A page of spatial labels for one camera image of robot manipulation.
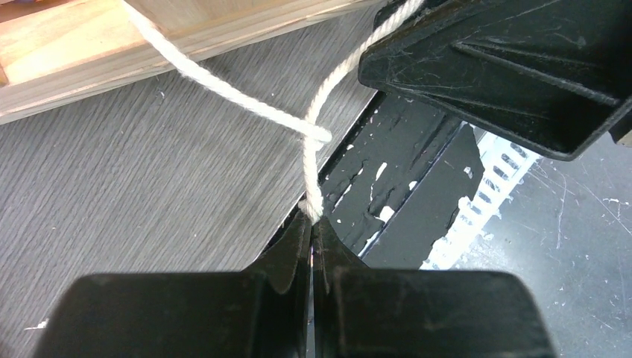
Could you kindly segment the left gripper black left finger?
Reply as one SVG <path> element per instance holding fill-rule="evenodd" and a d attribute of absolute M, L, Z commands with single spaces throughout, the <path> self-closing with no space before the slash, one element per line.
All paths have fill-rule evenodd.
<path fill-rule="evenodd" d="M 241 271 L 91 274 L 63 295 L 36 357 L 304 357 L 310 221 Z"/>

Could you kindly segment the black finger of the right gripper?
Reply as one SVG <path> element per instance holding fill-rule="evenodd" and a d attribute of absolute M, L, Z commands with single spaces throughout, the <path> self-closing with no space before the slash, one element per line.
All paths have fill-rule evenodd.
<path fill-rule="evenodd" d="M 425 1 L 358 79 L 556 160 L 630 146 L 631 3 Z"/>

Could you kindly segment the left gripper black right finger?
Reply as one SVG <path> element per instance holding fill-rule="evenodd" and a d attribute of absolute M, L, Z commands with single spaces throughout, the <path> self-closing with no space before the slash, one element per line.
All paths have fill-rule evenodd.
<path fill-rule="evenodd" d="M 312 227 L 318 357 L 555 357 L 532 294 L 501 271 L 370 268 Z"/>

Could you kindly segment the pink printed cushion with ties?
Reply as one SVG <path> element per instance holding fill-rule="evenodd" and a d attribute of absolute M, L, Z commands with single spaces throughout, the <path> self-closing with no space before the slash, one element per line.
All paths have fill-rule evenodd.
<path fill-rule="evenodd" d="M 312 224 L 316 224 L 323 216 L 323 195 L 318 185 L 317 152 L 332 140 L 332 134 L 325 128 L 316 125 L 317 118 L 326 100 L 334 88 L 352 69 L 359 64 L 361 55 L 373 44 L 392 34 L 405 20 L 419 10 L 423 0 L 408 0 L 402 3 L 372 34 L 354 51 L 352 51 L 332 72 L 312 99 L 306 115 L 298 118 L 280 109 L 270 106 L 257 98 L 248 96 L 228 82 L 199 66 L 176 45 L 167 40 L 155 24 L 142 15 L 126 1 L 122 2 L 131 23 L 142 37 L 151 44 L 175 69 L 188 78 L 220 97 L 237 104 L 264 119 L 291 129 L 302 136 L 302 165 L 305 186 L 305 198 L 300 201 L 299 208 L 306 214 Z"/>

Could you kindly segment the wooden slatted pet bed frame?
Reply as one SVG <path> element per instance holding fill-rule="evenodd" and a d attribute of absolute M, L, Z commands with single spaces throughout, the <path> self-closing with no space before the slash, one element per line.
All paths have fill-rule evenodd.
<path fill-rule="evenodd" d="M 3 1 L 1 122 L 167 72 L 125 1 Z M 368 1 L 132 1 L 193 60 L 286 34 Z"/>

